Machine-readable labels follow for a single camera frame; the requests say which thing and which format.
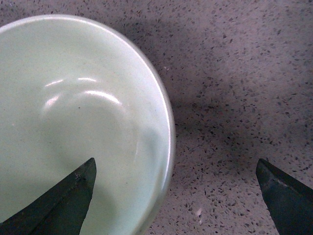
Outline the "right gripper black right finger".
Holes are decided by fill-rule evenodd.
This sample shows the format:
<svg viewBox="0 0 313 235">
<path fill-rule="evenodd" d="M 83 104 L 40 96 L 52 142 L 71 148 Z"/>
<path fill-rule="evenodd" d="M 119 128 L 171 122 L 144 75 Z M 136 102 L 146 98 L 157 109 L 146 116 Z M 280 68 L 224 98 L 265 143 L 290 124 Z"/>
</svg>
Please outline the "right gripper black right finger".
<svg viewBox="0 0 313 235">
<path fill-rule="evenodd" d="M 265 159 L 259 159 L 256 176 L 278 233 L 311 235 L 313 190 Z"/>
</svg>

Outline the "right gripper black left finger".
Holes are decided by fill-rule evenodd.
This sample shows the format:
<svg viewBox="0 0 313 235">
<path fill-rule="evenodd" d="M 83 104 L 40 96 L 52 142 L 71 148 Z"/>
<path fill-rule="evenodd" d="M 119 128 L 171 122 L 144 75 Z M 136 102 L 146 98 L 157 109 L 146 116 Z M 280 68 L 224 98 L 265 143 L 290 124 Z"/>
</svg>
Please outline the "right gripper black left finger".
<svg viewBox="0 0 313 235">
<path fill-rule="evenodd" d="M 78 235 L 93 195 L 90 158 L 30 205 L 0 224 L 2 235 Z"/>
</svg>

